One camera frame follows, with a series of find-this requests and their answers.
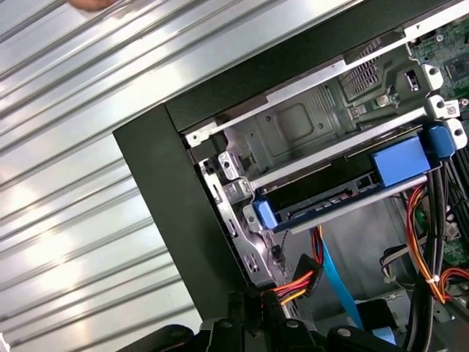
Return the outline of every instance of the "gray metal panel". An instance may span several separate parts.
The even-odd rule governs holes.
[[[13,352],[198,328],[111,132],[358,2],[1,1],[0,331]]]

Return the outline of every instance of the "metal bracket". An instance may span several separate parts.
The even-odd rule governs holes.
[[[245,174],[243,165],[229,151],[222,152],[218,162],[228,180],[236,180]]]

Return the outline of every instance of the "blue plastic latch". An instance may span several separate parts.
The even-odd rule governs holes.
[[[456,152],[451,132],[445,126],[433,126],[428,130],[428,134],[438,158],[450,158]]]
[[[269,230],[275,229],[278,225],[276,216],[273,214],[267,200],[262,200],[254,203],[257,215],[260,217],[262,224]]]
[[[376,152],[373,159],[385,187],[430,170],[417,136]]]

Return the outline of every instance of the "orange wire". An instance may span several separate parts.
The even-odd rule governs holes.
[[[283,285],[283,286],[278,286],[276,288],[273,289],[274,292],[278,292],[278,291],[282,291],[286,288],[290,288],[292,286],[296,286],[298,284],[300,284],[302,281],[308,279],[311,275],[313,274],[312,271],[308,271],[306,274],[304,274],[301,278],[295,280],[295,281],[292,281],[290,282],[289,284],[286,284],[286,285]]]
[[[420,249],[418,247],[418,242],[416,239],[416,234],[413,232],[413,226],[412,226],[412,219],[411,219],[411,212],[410,210],[413,209],[416,205],[417,202],[424,196],[423,193],[423,186],[418,187],[415,189],[415,191],[412,193],[412,195],[409,198],[409,202],[407,205],[408,212],[407,212],[407,241],[409,242],[409,250],[410,253],[415,260],[418,269],[424,276],[426,281],[432,280],[433,276],[430,273],[430,270],[424,261],[424,259],[421,256]],[[428,283],[430,286],[430,289],[433,292],[433,296],[442,304],[445,303],[445,294],[444,291],[440,290],[436,282],[429,282]]]

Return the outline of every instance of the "cable tie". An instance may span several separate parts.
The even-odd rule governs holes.
[[[392,283],[392,282],[395,282],[396,279],[397,279],[397,278],[396,278],[396,275],[389,276],[389,277],[384,276],[384,283],[385,283],[385,284],[390,284],[390,283]]]
[[[438,275],[434,275],[431,279],[426,279],[425,281],[427,284],[433,284],[435,282],[439,282],[440,277]]]

